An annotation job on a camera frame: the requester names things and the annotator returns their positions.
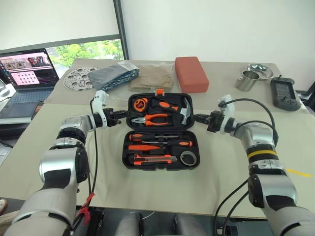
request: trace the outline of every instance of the window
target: window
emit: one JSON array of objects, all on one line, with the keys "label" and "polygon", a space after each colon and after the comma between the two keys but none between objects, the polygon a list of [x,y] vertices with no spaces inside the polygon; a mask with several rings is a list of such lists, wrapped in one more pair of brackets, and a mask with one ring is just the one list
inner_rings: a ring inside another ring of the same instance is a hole
[{"label": "window", "polygon": [[120,39],[62,45],[47,48],[46,50],[59,78],[62,77],[77,58],[124,59]]}]

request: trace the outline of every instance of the red zip tie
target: red zip tie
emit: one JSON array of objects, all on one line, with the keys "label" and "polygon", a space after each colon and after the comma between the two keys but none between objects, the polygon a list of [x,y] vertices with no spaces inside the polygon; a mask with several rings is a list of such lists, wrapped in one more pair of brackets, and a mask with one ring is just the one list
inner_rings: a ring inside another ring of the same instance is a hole
[{"label": "red zip tie", "polygon": [[78,210],[77,215],[79,214],[84,214],[84,222],[83,222],[83,226],[85,226],[91,219],[90,216],[90,212],[89,212],[89,208],[86,207],[86,205],[92,200],[92,198],[95,196],[95,193],[91,193],[88,198],[87,201],[81,206],[81,208]]}]

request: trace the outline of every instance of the tool case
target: tool case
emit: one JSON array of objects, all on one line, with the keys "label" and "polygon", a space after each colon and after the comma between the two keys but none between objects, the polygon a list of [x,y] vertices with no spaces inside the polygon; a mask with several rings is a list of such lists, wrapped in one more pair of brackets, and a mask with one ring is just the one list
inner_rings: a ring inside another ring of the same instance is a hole
[{"label": "tool case", "polygon": [[185,93],[134,94],[128,101],[123,164],[129,169],[192,170],[200,163],[192,99]]}]

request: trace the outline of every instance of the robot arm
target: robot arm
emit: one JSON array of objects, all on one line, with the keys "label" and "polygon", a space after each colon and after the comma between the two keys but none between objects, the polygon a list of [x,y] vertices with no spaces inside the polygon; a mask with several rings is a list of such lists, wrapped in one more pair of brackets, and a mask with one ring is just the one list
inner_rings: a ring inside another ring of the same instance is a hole
[{"label": "robot arm", "polygon": [[102,109],[107,94],[98,91],[93,114],[67,118],[54,144],[44,153],[39,165],[43,187],[23,204],[5,236],[69,236],[75,217],[79,183],[90,172],[85,149],[87,133],[110,127],[124,117],[113,109]]},{"label": "robot arm", "polygon": [[[230,99],[228,95],[219,103]],[[232,118],[233,112],[234,106],[227,104],[222,111],[194,118],[207,124],[210,132],[229,133],[241,140],[249,160],[249,200],[262,209],[276,236],[314,235],[315,214],[296,206],[297,192],[276,153],[273,131],[259,123],[237,128],[243,122]]]}]

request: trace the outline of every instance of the white wall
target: white wall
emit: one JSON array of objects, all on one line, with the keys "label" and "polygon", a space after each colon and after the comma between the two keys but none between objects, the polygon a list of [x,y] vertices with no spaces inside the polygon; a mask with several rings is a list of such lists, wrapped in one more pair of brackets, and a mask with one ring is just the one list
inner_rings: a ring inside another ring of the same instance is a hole
[{"label": "white wall", "polygon": [[131,59],[273,62],[295,89],[315,80],[314,0],[122,0],[122,9]]},{"label": "white wall", "polygon": [[2,0],[0,50],[119,34],[113,0]]}]

